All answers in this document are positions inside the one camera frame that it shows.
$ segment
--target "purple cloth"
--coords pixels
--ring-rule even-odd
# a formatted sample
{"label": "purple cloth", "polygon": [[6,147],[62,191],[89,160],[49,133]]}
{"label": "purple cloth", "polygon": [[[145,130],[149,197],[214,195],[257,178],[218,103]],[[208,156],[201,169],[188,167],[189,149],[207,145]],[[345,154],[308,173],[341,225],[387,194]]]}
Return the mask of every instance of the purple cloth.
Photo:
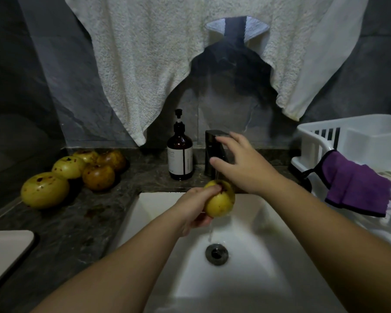
{"label": "purple cloth", "polygon": [[313,171],[329,189],[327,203],[360,214],[385,217],[391,181],[367,165],[361,166],[338,151],[330,151]]}

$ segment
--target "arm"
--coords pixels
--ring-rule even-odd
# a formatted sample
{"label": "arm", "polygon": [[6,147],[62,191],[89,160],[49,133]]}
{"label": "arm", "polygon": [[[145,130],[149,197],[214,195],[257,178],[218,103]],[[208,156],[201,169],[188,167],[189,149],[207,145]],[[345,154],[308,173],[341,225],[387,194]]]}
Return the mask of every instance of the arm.
{"label": "arm", "polygon": [[275,209],[349,312],[391,312],[391,246],[283,177],[244,136],[231,135],[217,140],[235,165],[212,158],[213,167]]}
{"label": "arm", "polygon": [[201,214],[220,186],[193,188],[110,255],[68,280],[32,313],[142,312],[180,236],[211,218]]}

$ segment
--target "countertop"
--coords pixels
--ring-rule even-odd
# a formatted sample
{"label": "countertop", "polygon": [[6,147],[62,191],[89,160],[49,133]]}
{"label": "countertop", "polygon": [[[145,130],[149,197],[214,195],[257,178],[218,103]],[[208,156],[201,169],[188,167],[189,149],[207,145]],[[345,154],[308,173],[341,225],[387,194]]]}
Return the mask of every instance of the countertop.
{"label": "countertop", "polygon": [[[275,166],[295,180],[287,166]],[[170,178],[166,164],[133,163],[110,191],[83,188],[62,208],[37,211],[23,203],[0,217],[0,230],[31,230],[37,243],[0,284],[0,313],[29,312],[48,294],[101,259],[133,200],[143,191],[180,191],[203,186],[209,178],[196,165],[186,181]]]}

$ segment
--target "faucet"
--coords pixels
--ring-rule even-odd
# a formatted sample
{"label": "faucet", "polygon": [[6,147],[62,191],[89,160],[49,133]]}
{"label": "faucet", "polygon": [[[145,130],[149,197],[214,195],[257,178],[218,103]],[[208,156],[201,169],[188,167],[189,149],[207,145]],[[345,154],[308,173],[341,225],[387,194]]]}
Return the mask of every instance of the faucet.
{"label": "faucet", "polygon": [[219,131],[216,129],[209,130],[205,132],[205,168],[204,174],[211,178],[217,178],[216,169],[210,165],[211,157],[218,157],[223,159],[225,162],[229,162],[224,152],[223,145],[216,141],[216,136],[229,136],[229,134],[224,131]]}

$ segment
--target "drain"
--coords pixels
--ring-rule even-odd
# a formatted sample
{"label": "drain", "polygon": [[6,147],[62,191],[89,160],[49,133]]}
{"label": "drain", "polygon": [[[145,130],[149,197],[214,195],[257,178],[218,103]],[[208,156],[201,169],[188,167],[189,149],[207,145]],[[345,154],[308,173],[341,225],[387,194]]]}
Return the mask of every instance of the drain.
{"label": "drain", "polygon": [[224,265],[229,259],[227,249],[221,244],[211,244],[205,250],[205,257],[215,266]]}

